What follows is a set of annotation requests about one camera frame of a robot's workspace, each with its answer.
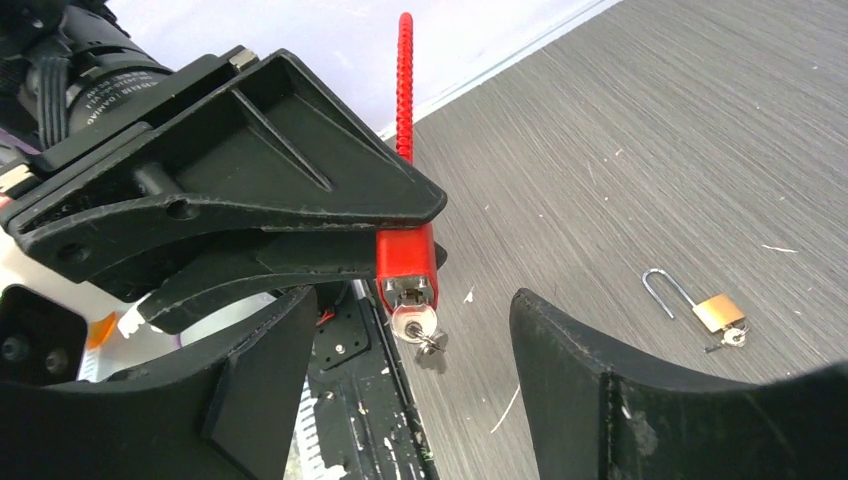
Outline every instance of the black metal plate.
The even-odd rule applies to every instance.
[[[373,284],[370,288],[376,291]],[[325,465],[342,465],[349,480],[438,479],[382,309],[375,309],[370,298],[356,300],[351,294],[337,315],[344,319],[348,313],[364,325],[370,348],[330,369],[324,368],[325,357],[313,356],[308,371],[318,399],[314,415]],[[316,348],[333,343],[319,347],[321,341],[317,335]]]
[[[322,370],[337,367],[371,348],[365,328],[368,320],[362,317],[355,302],[351,304],[352,300],[350,296],[344,299],[335,315],[318,326],[313,352],[316,358],[312,363]]]

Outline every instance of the brass padlock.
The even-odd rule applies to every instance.
[[[668,308],[668,305],[662,301],[660,296],[657,295],[657,292],[655,292],[648,283],[648,277],[654,273],[662,275],[669,283],[674,285],[674,288],[677,289],[678,293],[680,293],[687,302],[689,302],[689,305],[692,307],[692,312],[695,313],[698,320],[707,327],[707,330],[709,330],[710,333],[726,330],[745,319],[745,314],[742,310],[740,310],[739,307],[733,303],[733,300],[731,300],[726,294],[722,293],[701,303],[695,303],[695,301],[692,300],[692,297],[686,293],[686,290],[684,290],[683,287],[681,287],[680,284],[668,274],[668,272],[660,268],[651,268],[642,274],[642,284],[645,285],[645,288],[648,290],[648,293],[654,297],[654,300],[656,300],[663,310],[665,310],[665,313],[669,316],[669,318],[674,319],[674,312]]]

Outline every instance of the small key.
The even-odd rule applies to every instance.
[[[724,348],[725,346],[731,347],[744,347],[745,342],[747,341],[747,328],[728,328],[724,331],[724,337],[721,339],[721,342],[704,349],[704,353],[713,353],[716,350]]]
[[[418,346],[415,353],[415,363],[425,370],[435,370],[445,373],[445,350],[448,346],[447,333],[439,330],[432,337],[422,338],[423,342]]]

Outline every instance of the textured vinyl floor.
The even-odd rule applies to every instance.
[[[520,395],[492,432],[518,384],[519,287],[729,378],[848,357],[846,95],[844,1],[624,0],[423,120],[417,164],[451,196],[452,337],[446,374],[410,372],[443,478],[537,477]],[[705,355],[715,339],[659,288],[664,317],[649,267],[730,294],[748,345]]]

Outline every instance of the black cable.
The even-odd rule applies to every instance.
[[[42,150],[68,138],[68,70],[71,61],[45,56],[36,64],[38,72],[38,138]]]

